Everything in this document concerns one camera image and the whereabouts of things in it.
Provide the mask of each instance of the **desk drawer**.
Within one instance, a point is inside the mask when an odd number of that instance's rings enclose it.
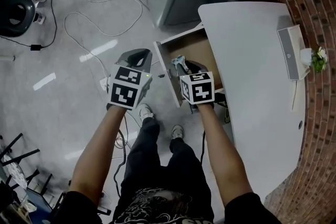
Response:
[[[183,32],[162,42],[154,42],[157,55],[162,65],[166,81],[172,91],[173,99],[180,107],[183,101],[180,82],[172,59],[184,55],[186,60],[199,62],[212,71],[215,81],[215,92],[223,90],[214,54],[203,26]]]

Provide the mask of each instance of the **white desk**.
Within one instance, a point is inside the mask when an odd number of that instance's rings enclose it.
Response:
[[[288,79],[277,30],[292,26],[285,4],[229,2],[198,10],[226,92],[236,148],[261,199],[296,168],[305,85]]]

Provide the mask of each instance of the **cable plug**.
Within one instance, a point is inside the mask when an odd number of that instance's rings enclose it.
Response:
[[[33,50],[41,50],[43,47],[39,44],[32,44],[30,46],[30,50],[33,51]]]

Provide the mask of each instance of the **white flower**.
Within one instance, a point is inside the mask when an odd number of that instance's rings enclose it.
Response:
[[[326,54],[325,50],[322,49],[321,47],[319,48],[319,51],[317,52],[317,55],[320,58],[323,58],[325,61],[327,61],[327,54]]]

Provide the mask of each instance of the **flower pot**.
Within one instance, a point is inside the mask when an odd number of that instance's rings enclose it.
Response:
[[[304,65],[310,66],[311,65],[311,55],[312,55],[311,48],[306,48],[306,49],[300,50],[300,61]]]

